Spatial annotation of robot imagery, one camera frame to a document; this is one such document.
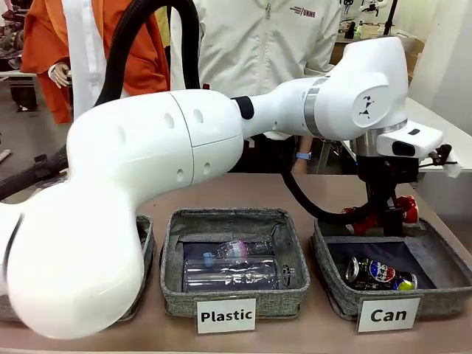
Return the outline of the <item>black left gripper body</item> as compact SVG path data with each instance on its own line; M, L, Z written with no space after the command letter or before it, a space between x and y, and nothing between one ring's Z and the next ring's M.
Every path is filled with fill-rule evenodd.
M419 173L419 159L413 158L356 156L356 164L368 202L380 211L397 208L397 185L415 182Z

